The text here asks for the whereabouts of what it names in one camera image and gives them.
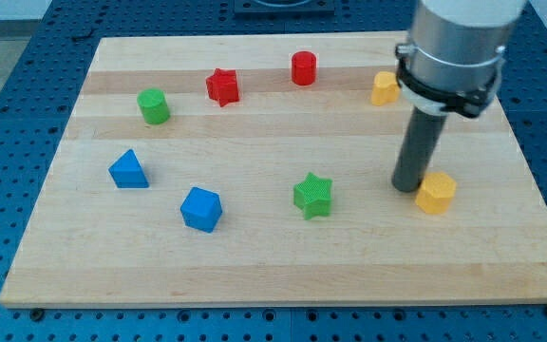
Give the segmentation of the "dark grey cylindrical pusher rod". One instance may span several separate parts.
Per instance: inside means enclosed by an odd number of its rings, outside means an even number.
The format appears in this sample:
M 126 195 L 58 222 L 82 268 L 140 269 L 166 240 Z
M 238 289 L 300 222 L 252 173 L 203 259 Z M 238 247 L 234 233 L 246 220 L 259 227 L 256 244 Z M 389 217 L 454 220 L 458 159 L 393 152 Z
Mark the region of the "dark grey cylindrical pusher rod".
M 446 120 L 413 108 L 391 179 L 397 190 L 410 193 L 419 188 Z

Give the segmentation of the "black clamp ring mount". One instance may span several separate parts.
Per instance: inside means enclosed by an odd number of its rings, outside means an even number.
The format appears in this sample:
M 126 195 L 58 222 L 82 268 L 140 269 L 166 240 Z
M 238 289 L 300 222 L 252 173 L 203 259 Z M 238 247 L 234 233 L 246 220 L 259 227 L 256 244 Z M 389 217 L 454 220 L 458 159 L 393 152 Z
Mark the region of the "black clamp ring mount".
M 444 117 L 455 112 L 467 119 L 476 119 L 493 102 L 501 85 L 501 71 L 505 63 L 503 58 L 504 46 L 498 48 L 495 58 L 486 62 L 472 65 L 450 63 L 437 59 L 424 52 L 416 44 L 403 43 L 395 47 L 395 57 L 398 60 L 396 81 L 403 95 L 414 104 L 416 109 L 436 116 Z M 453 89 L 443 90 L 438 86 L 421 81 L 412 71 L 409 65 L 416 60 L 417 56 L 424 55 L 427 64 L 431 62 L 443 66 L 450 66 L 452 70 L 459 69 L 460 75 L 464 75 L 463 69 L 486 69 L 493 68 L 493 74 L 484 84 L 474 89 Z

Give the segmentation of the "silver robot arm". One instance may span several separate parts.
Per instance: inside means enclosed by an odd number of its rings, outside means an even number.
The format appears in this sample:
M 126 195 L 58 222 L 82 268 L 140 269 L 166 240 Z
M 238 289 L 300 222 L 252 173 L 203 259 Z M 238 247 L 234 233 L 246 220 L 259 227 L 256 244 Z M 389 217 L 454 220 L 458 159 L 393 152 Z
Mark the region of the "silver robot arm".
M 526 0 L 418 0 L 396 80 L 413 111 L 391 178 L 421 184 L 449 114 L 477 119 L 501 84 L 504 53 Z

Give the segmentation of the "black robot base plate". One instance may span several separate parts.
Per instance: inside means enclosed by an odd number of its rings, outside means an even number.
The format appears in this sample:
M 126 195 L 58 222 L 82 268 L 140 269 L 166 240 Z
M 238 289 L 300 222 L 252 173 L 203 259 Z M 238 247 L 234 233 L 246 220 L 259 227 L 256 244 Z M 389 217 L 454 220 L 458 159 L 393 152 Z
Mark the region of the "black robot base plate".
M 334 0 L 234 0 L 235 16 L 334 14 Z

